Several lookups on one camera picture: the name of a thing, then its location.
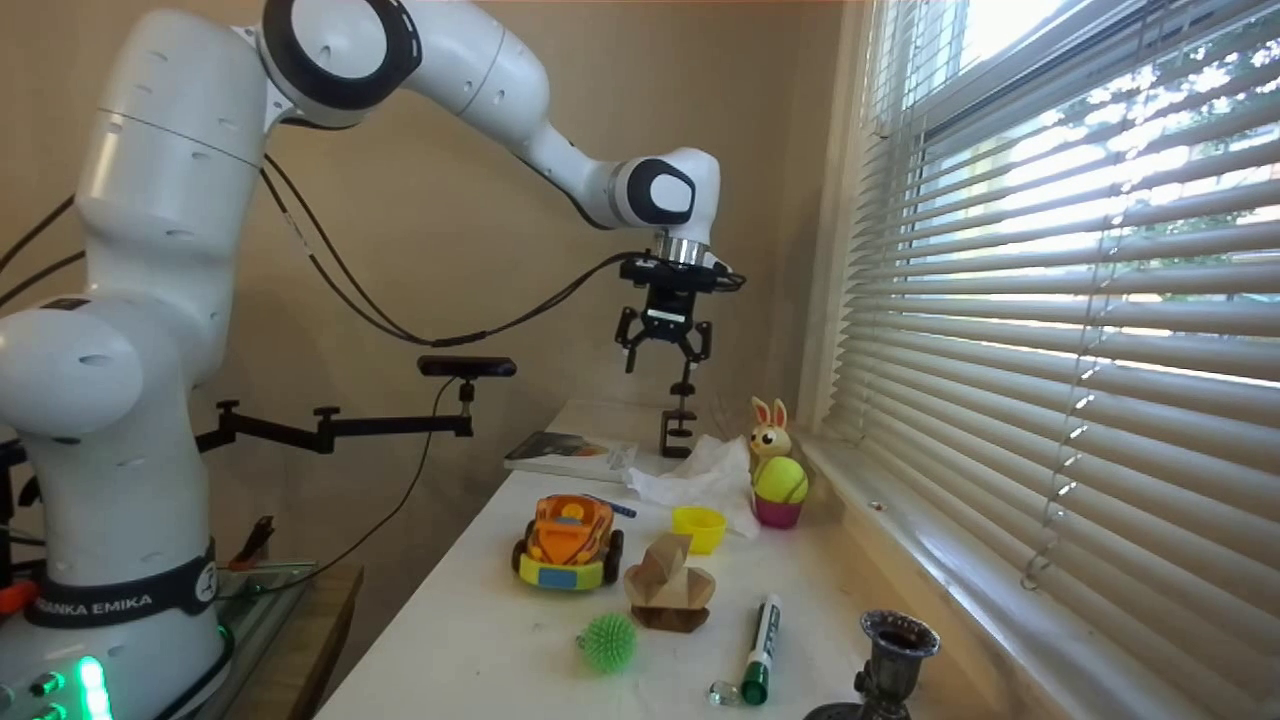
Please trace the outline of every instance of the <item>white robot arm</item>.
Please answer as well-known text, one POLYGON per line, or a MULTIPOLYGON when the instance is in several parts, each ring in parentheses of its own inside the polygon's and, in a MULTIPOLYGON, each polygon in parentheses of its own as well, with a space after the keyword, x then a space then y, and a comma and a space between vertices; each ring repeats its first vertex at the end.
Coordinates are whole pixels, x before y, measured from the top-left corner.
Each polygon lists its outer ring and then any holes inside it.
POLYGON ((547 124, 540 58, 470 0, 268 0, 261 26, 147 10, 105 90, 77 208, 88 289, 0 320, 0 425, 35 465, 50 576, 0 625, 0 720, 96 699, 177 715, 227 669, 213 614, 208 477, 189 390, 224 362, 235 249, 275 124, 352 128, 396 87, 454 108, 552 181, 587 225, 660 229, 632 268, 640 333, 687 341, 691 297, 741 284, 711 250, 721 164, 623 164, 547 124))

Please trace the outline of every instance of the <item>orange object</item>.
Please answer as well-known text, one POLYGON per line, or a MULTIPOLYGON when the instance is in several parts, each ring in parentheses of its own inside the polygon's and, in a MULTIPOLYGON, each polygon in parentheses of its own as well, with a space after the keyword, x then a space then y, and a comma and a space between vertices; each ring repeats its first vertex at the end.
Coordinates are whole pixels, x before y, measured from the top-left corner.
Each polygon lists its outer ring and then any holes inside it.
POLYGON ((0 589, 0 614, 21 614, 31 605, 35 605, 31 579, 18 579, 18 582, 0 589))
POLYGON ((607 550, 611 509, 596 497, 546 497, 527 525, 527 556, 546 565, 587 565, 607 550))

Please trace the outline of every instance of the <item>white table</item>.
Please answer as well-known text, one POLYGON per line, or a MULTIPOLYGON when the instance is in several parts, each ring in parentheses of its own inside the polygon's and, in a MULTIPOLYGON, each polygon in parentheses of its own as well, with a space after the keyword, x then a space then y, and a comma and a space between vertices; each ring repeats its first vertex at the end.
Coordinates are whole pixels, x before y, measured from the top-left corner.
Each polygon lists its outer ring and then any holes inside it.
POLYGON ((841 565, 841 519, 807 512, 794 532, 729 540, 691 568, 717 576, 711 614, 691 634, 640 626, 638 658, 622 675, 592 675, 575 634, 600 611, 628 611, 622 582, 592 594, 547 594, 513 576, 513 543, 547 490, 596 490, 632 504, 623 568, 667 528, 667 512, 607 480, 603 458, 582 471, 518 467, 438 573, 413 591, 387 630, 323 703, 345 715, 449 715, 449 720, 685 720, 685 715, 790 715, 851 699, 864 662, 859 605, 841 565), (781 647, 763 706, 711 706, 717 678, 741 678, 763 591, 781 594, 781 647))

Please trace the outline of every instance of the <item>green ball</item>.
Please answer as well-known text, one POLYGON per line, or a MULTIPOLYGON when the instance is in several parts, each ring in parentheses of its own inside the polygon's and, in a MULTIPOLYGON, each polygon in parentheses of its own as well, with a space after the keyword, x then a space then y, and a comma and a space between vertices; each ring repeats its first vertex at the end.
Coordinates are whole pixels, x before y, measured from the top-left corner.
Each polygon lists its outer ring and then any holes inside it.
POLYGON ((797 455, 763 455, 758 467, 758 497, 767 504, 803 504, 803 465, 797 455))
POLYGON ((584 662, 596 675, 617 675, 632 662, 638 657, 638 625, 622 611, 596 614, 582 634, 575 647, 584 662))

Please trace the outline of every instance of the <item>marker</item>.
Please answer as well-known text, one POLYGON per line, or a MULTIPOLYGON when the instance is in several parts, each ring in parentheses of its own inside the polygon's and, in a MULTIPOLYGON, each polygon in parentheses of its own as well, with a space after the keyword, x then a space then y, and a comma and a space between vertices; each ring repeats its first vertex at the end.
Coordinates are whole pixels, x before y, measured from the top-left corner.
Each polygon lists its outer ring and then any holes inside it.
POLYGON ((781 611, 777 594, 763 594, 762 614, 758 614, 758 641, 754 641, 754 653, 749 653, 749 669, 743 669, 743 678, 737 682, 737 697, 743 703, 763 703, 767 699, 767 671, 774 671, 774 653, 777 653, 777 641, 781 641, 781 625, 785 625, 785 611, 781 611))

